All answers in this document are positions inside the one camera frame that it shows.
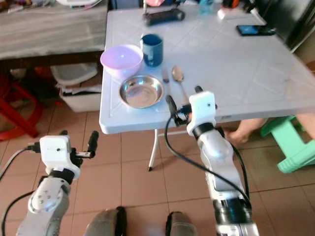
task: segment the green plastic stool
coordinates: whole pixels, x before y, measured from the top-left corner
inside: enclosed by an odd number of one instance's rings
[[[303,166],[315,164],[315,140],[304,143],[291,122],[293,119],[295,116],[277,118],[266,123],[260,130],[262,137],[272,133],[284,153],[285,160],[278,164],[283,173],[291,173]]]

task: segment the smartphone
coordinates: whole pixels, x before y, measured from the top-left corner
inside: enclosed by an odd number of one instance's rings
[[[268,26],[236,26],[242,36],[274,35],[276,30]]]

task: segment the plastic table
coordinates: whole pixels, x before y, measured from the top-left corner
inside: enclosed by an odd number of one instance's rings
[[[106,45],[136,44],[142,34],[157,33],[164,40],[162,65],[143,64],[138,74],[150,74],[162,81],[166,68],[181,67],[183,87],[188,95],[200,85],[215,94],[217,123],[248,118],[279,117],[315,112],[315,78],[277,36],[241,37],[237,25],[263,24],[251,14],[220,20],[216,14],[201,16],[198,6],[182,6],[186,18],[151,27],[144,26],[142,10],[108,13]],[[105,134],[164,128],[169,118],[165,99],[146,109],[125,105],[119,98],[120,83],[103,72],[99,123]],[[177,106],[185,103],[180,85],[170,80]]]

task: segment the pink bowl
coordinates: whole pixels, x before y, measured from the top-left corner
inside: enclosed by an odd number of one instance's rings
[[[100,57],[105,70],[121,82],[139,71],[142,60],[142,50],[131,44],[112,47]]]

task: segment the metal bowl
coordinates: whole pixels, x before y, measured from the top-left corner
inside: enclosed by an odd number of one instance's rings
[[[131,107],[146,108],[161,101],[163,85],[150,75],[133,76],[122,83],[119,95]]]

